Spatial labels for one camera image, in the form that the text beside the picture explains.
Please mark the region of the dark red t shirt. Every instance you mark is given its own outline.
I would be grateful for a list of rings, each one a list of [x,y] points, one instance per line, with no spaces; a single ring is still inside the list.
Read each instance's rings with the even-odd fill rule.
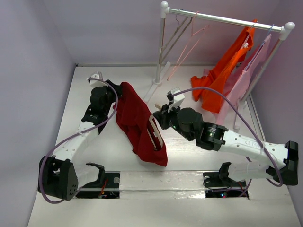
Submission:
[[[133,153],[144,162],[167,166],[166,145],[161,142],[161,136],[154,134],[158,127],[147,104],[129,83],[122,82],[121,86],[122,97],[117,104],[116,123],[129,139]]]

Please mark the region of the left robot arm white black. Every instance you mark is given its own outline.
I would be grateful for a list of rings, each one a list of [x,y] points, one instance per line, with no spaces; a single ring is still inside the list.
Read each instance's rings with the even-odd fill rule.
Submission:
[[[38,191],[50,204],[70,201],[84,186],[103,187],[107,183],[103,165],[76,163],[114,116],[118,101],[123,96],[122,85],[110,80],[97,81],[99,85],[91,91],[90,104],[77,131],[55,145],[40,160]]]

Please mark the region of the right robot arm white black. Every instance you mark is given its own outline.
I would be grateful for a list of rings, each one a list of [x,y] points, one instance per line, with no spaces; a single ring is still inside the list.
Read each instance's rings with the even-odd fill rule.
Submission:
[[[227,129],[224,126],[205,122],[201,113],[192,108],[172,108],[164,105],[153,117],[163,130],[174,129],[196,146],[210,151],[233,153],[248,157],[250,162],[222,163],[218,180],[222,185],[244,179],[266,178],[289,186],[298,184],[299,146],[297,142],[286,144],[258,142]]]

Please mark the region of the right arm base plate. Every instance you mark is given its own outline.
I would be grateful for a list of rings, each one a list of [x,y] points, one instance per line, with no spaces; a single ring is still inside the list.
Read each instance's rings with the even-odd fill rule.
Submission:
[[[206,198],[249,198],[246,181],[234,181],[229,177],[231,162],[225,162],[217,172],[203,172]]]

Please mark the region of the beige wooden hanger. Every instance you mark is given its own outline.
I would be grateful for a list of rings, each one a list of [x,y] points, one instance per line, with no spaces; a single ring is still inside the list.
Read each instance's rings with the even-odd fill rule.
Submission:
[[[147,122],[147,132],[154,146],[155,151],[160,151],[163,148],[164,142],[160,131],[156,124],[156,119],[153,114],[150,115]]]

